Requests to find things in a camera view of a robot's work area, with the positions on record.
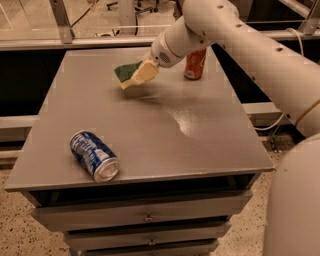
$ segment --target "yellow sponge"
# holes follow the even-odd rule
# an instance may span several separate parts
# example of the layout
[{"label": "yellow sponge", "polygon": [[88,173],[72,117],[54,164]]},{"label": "yellow sponge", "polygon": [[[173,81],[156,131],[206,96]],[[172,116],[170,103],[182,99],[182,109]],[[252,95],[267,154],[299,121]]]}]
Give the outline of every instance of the yellow sponge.
[{"label": "yellow sponge", "polygon": [[129,86],[150,81],[159,73],[158,67],[150,60],[122,65],[117,67],[114,72],[123,90]]}]

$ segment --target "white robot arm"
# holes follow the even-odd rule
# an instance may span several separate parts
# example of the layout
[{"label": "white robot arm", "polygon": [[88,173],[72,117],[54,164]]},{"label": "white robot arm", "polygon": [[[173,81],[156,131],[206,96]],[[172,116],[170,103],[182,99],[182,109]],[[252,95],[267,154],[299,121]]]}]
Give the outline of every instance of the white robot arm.
[{"label": "white robot arm", "polygon": [[238,18],[228,0],[186,0],[183,16],[152,44],[150,55],[172,67],[188,53],[222,46],[306,137],[320,132],[320,67]]},{"label": "white robot arm", "polygon": [[171,67],[213,43],[309,137],[287,153],[275,172],[263,255],[319,255],[320,66],[247,26],[227,0],[185,0],[183,17],[159,36],[149,56]]}]

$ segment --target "gray cabinet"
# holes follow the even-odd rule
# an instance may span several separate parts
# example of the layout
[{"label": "gray cabinet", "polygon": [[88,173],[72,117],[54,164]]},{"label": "gray cabinet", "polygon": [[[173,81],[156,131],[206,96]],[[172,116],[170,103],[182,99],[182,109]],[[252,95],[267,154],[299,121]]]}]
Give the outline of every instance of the gray cabinet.
[{"label": "gray cabinet", "polygon": [[[255,179],[273,170],[211,50],[201,80],[186,80],[180,63],[133,88],[135,97],[124,93],[113,68],[147,50],[68,51],[7,180],[36,220],[86,256],[206,255]],[[83,129],[120,159],[107,183],[70,152]]]}]

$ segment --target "terrazzo floor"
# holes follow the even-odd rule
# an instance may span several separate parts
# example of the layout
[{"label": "terrazzo floor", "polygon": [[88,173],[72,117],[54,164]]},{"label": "terrazzo floor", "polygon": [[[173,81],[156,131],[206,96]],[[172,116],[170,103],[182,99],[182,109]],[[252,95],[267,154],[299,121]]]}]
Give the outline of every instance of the terrazzo floor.
[{"label": "terrazzo floor", "polygon": [[[275,165],[295,144],[289,135],[278,136],[275,152],[267,137],[260,138]],[[240,214],[231,218],[231,229],[219,239],[219,247],[210,256],[262,255],[266,205],[273,174],[263,173],[255,182],[252,199]],[[27,199],[20,193],[4,191],[9,175],[10,169],[0,169],[0,255],[70,255],[61,233],[49,232],[30,216],[33,206]]]}]

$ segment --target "cabinet drawer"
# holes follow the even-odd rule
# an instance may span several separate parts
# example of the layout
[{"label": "cabinet drawer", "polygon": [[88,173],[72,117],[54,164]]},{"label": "cabinet drawer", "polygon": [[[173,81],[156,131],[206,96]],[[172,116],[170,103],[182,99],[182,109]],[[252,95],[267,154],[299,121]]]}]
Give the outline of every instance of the cabinet drawer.
[{"label": "cabinet drawer", "polygon": [[250,190],[147,200],[37,208],[32,215],[50,231],[136,225],[239,213]]},{"label": "cabinet drawer", "polygon": [[109,249],[84,252],[83,256],[183,256],[193,254],[208,255],[219,243],[217,240],[173,243],[165,245],[133,247],[130,249]]},{"label": "cabinet drawer", "polygon": [[180,224],[144,225],[134,228],[65,235],[65,242],[74,250],[87,251],[117,247],[155,246],[172,242],[219,238],[231,227],[229,222],[199,221]]}]

